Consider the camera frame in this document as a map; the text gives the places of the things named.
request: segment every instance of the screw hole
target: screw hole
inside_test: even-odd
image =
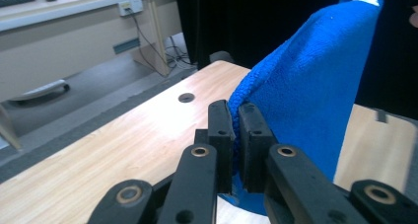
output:
[[[396,197],[394,194],[387,190],[384,187],[378,187],[374,185],[366,186],[365,194],[371,198],[372,200],[382,203],[382,204],[395,204],[396,203]]]
[[[197,147],[191,150],[191,154],[195,157],[205,157],[209,154],[209,150],[205,147]]]
[[[285,157],[295,157],[296,156],[296,151],[293,150],[293,148],[291,147],[280,147],[279,149],[277,149],[277,152]]]
[[[178,97],[178,100],[179,100],[181,103],[190,103],[191,101],[193,101],[193,100],[194,100],[194,95],[193,95],[193,94],[190,94],[190,93],[181,94],[181,95]]]
[[[120,190],[116,200],[121,204],[131,203],[138,200],[142,195],[142,189],[138,186],[125,187]]]

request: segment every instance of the black plastic part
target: black plastic part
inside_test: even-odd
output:
[[[164,202],[166,201],[166,196],[169,192],[170,185],[172,184],[173,177],[174,174],[171,174],[153,185],[153,202],[156,208],[157,216],[160,216],[161,209],[163,208]]]
[[[248,192],[264,192],[265,160],[271,145],[277,142],[258,107],[243,104],[240,114],[240,176]]]
[[[208,144],[218,151],[218,193],[231,193],[235,134],[227,101],[209,105],[207,133]]]
[[[18,5],[18,4],[24,4],[33,2],[35,0],[0,0],[0,8],[1,7],[7,7],[12,5]]]
[[[93,211],[89,224],[154,223],[155,206],[150,184],[129,180],[112,187]]]
[[[367,223],[302,150],[273,145],[267,169],[295,223]]]
[[[399,191],[377,181],[353,183],[350,201],[370,223],[417,223],[418,206]]]
[[[159,224],[216,222],[216,164],[216,149],[208,144],[195,144],[184,150]]]
[[[268,214],[271,224],[294,224],[295,218],[292,215],[280,190],[274,183],[271,176],[267,176],[264,192],[264,208]]]
[[[197,128],[194,131],[194,144],[196,143],[209,143],[207,129]]]

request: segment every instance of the cable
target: cable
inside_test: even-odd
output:
[[[167,54],[167,56],[172,58],[172,60],[175,62],[175,65],[179,68],[182,68],[182,69],[193,69],[193,68],[195,68],[196,65],[190,63],[190,58],[188,57],[188,54],[183,52],[180,47],[175,45],[173,37],[170,37],[170,40],[172,41],[172,46],[167,47],[166,49],[173,48],[174,51],[175,51],[176,56],[169,55],[169,54]]]
[[[136,26],[136,30],[137,30],[137,35],[138,35],[138,39],[139,39],[139,37],[140,36],[142,36],[142,38],[153,48],[153,50],[157,53],[157,55],[160,57],[160,59],[163,61],[163,63],[166,65],[166,66],[168,66],[168,67],[170,67],[168,64],[167,64],[167,62],[166,62],[166,60],[164,60],[164,58],[163,58],[163,56],[154,48],[154,46],[147,40],[147,38],[144,36],[144,34],[142,33],[142,31],[141,31],[141,29],[139,28],[139,24],[138,24],[138,21],[136,20],[136,18],[135,18],[135,14],[134,14],[134,12],[130,9],[130,8],[128,8],[128,9],[126,9],[126,11],[129,13],[129,16],[130,17],[132,17],[132,19],[133,19],[133,21],[135,22],[135,26]],[[155,69],[155,67],[154,67],[154,65],[152,64],[152,63],[150,63],[148,60],[147,60],[147,58],[144,56],[144,54],[143,54],[143,52],[142,52],[142,48],[141,47],[139,47],[139,52],[140,52],[140,54],[141,54],[141,56],[142,56],[142,58],[145,60],[145,62],[147,62],[147,64],[150,66],[150,67],[152,67],[152,68],[154,68]]]

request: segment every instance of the white desk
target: white desk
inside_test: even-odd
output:
[[[114,45],[137,37],[133,20],[118,14],[121,1],[36,0],[2,8],[0,102],[115,57]],[[165,56],[163,38],[181,32],[176,2],[143,0],[143,5],[140,28]],[[141,38],[141,46],[147,44]],[[145,52],[157,71],[170,73],[155,52]]]

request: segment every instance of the black curtain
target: black curtain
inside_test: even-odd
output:
[[[384,0],[356,104],[418,119],[418,29],[409,0]]]
[[[252,68],[315,11],[338,0],[177,0],[190,59],[228,51]],[[418,119],[418,30],[409,0],[384,0],[356,104]]]
[[[190,59],[203,68],[209,55],[228,51],[252,68],[315,11],[338,0],[177,0]]]

